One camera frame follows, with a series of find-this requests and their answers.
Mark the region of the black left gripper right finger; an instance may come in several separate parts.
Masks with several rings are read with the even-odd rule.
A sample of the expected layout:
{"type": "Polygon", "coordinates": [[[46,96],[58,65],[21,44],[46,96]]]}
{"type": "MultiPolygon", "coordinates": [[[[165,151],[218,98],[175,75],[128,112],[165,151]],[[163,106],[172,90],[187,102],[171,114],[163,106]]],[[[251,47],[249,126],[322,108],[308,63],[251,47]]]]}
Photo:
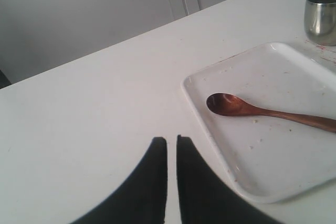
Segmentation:
{"type": "Polygon", "coordinates": [[[279,223],[226,186],[187,136],[177,136],[176,174],[182,223],[279,223]]]}

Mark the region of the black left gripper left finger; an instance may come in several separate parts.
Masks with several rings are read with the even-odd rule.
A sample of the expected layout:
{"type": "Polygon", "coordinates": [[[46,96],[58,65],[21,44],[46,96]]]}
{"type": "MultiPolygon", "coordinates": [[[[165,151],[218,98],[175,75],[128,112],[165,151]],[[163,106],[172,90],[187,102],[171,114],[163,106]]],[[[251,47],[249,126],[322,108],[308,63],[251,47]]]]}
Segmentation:
{"type": "Polygon", "coordinates": [[[155,137],[127,179],[74,223],[165,223],[167,142],[155,137]]]}

